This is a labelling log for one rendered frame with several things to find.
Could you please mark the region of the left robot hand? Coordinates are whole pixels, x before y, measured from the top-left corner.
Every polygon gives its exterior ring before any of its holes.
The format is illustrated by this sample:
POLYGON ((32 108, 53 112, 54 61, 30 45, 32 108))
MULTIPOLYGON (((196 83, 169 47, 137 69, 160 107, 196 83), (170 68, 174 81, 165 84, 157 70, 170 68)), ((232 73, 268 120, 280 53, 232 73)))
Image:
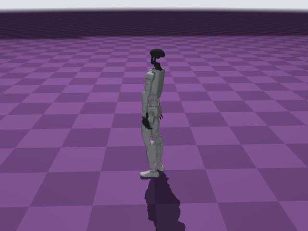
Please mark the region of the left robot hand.
POLYGON ((145 126, 145 128, 152 129, 152 128, 150 127, 150 125, 149 125, 148 113, 146 113, 146 117, 143 117, 143 116, 142 116, 142 118, 143 118, 142 123, 143 123, 143 125, 145 126))

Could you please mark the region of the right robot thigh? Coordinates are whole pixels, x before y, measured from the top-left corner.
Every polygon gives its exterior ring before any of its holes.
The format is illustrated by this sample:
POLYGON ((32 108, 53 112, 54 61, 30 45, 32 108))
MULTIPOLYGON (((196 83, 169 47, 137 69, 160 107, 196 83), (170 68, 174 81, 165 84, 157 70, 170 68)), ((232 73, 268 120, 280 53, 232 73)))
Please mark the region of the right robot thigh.
MULTIPOLYGON (((160 110, 160 115, 162 114, 162 109, 160 110)), ((163 142, 162 137, 159 135, 159 125, 160 125, 160 120, 159 117, 157 116, 155 118, 155 121, 152 125, 152 137, 153 137, 153 141, 158 145, 161 144, 163 142)))

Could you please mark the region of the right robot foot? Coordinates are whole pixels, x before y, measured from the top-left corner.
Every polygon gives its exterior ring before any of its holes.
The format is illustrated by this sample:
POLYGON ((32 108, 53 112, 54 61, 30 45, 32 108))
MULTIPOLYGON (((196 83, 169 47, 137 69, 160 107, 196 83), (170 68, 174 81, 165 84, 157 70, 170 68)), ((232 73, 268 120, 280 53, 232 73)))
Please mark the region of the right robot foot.
POLYGON ((164 171, 165 170, 165 168, 164 168, 164 166, 163 165, 160 165, 159 167, 155 164, 155 169, 158 169, 158 170, 160 170, 160 171, 164 171))

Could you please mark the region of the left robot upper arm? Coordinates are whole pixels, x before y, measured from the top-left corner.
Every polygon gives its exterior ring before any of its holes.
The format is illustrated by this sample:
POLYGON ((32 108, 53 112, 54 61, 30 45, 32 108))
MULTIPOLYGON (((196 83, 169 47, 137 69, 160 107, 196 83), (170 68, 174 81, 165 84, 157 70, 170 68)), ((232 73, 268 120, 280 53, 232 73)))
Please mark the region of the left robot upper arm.
POLYGON ((149 71, 145 75, 145 93, 147 94, 147 98, 150 96, 151 88, 152 88, 152 83, 155 79, 155 72, 154 71, 149 71))

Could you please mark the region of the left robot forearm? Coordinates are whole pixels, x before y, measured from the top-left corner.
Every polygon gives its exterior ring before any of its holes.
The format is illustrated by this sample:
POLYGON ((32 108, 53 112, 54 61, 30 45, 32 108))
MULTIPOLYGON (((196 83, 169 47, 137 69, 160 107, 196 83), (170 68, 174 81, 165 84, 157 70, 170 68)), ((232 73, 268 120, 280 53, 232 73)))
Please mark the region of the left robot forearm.
POLYGON ((146 117, 146 113, 148 113, 148 103, 149 100, 147 99, 147 94, 145 92, 143 92, 141 94, 141 100, 142 100, 142 116, 146 117))

